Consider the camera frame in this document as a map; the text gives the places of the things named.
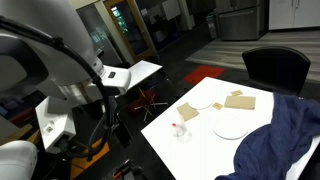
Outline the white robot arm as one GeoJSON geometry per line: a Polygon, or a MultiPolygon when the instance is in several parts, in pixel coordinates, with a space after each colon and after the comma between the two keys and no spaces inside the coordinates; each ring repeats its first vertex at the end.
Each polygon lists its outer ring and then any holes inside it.
{"type": "Polygon", "coordinates": [[[102,63],[68,0],[0,0],[0,28],[1,95],[25,97],[50,82],[35,107],[45,151],[92,160],[118,126],[115,97],[127,92],[130,71],[102,63]],[[101,115],[77,152],[72,109],[91,103],[101,115]]]}

